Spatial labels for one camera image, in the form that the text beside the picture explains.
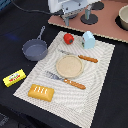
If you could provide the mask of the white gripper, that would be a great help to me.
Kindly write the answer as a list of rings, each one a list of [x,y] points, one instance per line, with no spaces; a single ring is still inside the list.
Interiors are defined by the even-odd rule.
[[[66,15],[86,6],[94,4],[100,0],[48,0],[49,10],[53,15]],[[85,9],[85,19],[89,20],[91,8]],[[69,17],[64,19],[65,25],[69,26]]]

